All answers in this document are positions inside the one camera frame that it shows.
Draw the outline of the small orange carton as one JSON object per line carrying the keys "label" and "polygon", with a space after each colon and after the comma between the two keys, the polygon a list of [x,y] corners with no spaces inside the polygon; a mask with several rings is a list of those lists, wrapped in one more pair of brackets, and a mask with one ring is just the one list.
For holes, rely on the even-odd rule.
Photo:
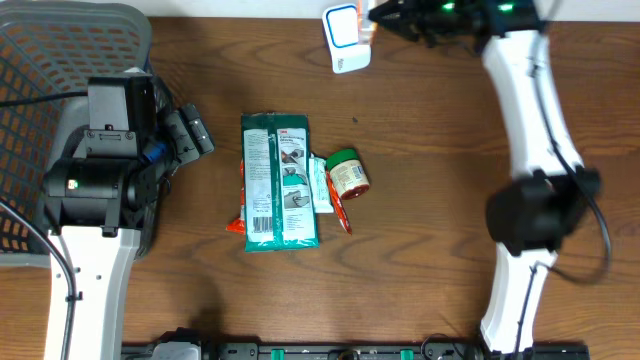
{"label": "small orange carton", "polygon": [[369,13],[378,5],[377,0],[358,0],[359,43],[372,45],[377,31],[377,24],[369,19]]}

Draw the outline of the red snack packet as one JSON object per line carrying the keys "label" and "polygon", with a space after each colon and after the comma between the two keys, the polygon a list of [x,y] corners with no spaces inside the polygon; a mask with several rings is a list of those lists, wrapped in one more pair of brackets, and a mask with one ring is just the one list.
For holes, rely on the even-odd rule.
{"label": "red snack packet", "polygon": [[241,195],[240,195],[240,211],[239,211],[238,217],[235,220],[231,221],[226,226],[226,230],[236,234],[245,235],[246,234],[246,220],[245,220],[246,195],[245,195],[244,161],[240,162],[240,174],[241,174],[241,180],[242,180]]}

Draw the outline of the green snack packet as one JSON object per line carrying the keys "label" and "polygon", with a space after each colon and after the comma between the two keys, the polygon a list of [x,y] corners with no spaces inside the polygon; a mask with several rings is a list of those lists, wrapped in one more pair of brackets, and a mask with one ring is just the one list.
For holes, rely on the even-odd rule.
{"label": "green snack packet", "polygon": [[241,130],[245,251],[318,247],[309,175],[308,117],[244,114]]}

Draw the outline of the pale green wipes packet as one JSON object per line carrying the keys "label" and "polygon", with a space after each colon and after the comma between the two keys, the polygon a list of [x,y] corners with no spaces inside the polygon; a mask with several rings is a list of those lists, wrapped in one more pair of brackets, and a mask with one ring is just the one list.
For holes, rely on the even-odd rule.
{"label": "pale green wipes packet", "polygon": [[313,208],[318,214],[334,212],[326,178],[326,160],[314,154],[309,159],[309,176],[313,197]]}

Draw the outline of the green lid jar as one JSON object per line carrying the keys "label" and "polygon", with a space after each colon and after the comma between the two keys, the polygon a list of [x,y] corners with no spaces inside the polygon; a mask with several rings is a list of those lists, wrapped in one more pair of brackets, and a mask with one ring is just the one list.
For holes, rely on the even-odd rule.
{"label": "green lid jar", "polygon": [[327,158],[327,170],[342,200],[357,198],[366,193],[370,182],[355,149],[343,149]]}

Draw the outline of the red Nescafe stick sachet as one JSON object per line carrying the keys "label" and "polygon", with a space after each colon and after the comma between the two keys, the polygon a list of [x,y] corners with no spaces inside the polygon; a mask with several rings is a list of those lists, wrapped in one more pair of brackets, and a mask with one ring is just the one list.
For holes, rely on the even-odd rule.
{"label": "red Nescafe stick sachet", "polygon": [[331,176],[329,174],[328,171],[325,172],[326,174],[326,180],[327,180],[327,185],[328,185],[328,189],[329,189],[329,194],[330,194],[330,198],[334,207],[334,211],[338,216],[339,222],[341,224],[341,226],[343,227],[343,229],[346,231],[347,234],[351,235],[352,234],[352,227],[351,224],[349,222],[348,216],[346,214],[346,211],[344,209],[344,206],[342,204],[342,200],[340,198],[340,196],[337,193],[337,190],[333,184],[333,181],[331,180]]}

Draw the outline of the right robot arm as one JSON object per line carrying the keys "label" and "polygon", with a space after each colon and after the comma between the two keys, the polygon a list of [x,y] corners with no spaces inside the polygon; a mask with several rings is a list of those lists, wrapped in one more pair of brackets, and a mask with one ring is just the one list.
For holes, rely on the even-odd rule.
{"label": "right robot arm", "polygon": [[[506,130],[511,182],[486,203],[496,268],[476,344],[452,348],[459,359],[562,359],[571,351],[537,347],[534,321],[546,278],[594,284],[612,260],[609,231],[595,196],[597,170],[585,167],[559,103],[549,58],[549,21],[529,0],[386,1],[367,17],[396,35],[429,47],[473,37],[474,51],[497,93]],[[556,266],[559,249],[586,211],[599,223],[602,265],[571,275]]]}

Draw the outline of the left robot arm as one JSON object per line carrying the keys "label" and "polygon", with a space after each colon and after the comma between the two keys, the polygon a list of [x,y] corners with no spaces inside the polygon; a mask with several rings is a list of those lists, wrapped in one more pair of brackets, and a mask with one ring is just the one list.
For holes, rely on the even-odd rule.
{"label": "left robot arm", "polygon": [[51,299],[47,359],[117,359],[128,281],[151,247],[161,192],[214,151],[192,104],[138,68],[89,79],[87,116],[44,179]]}

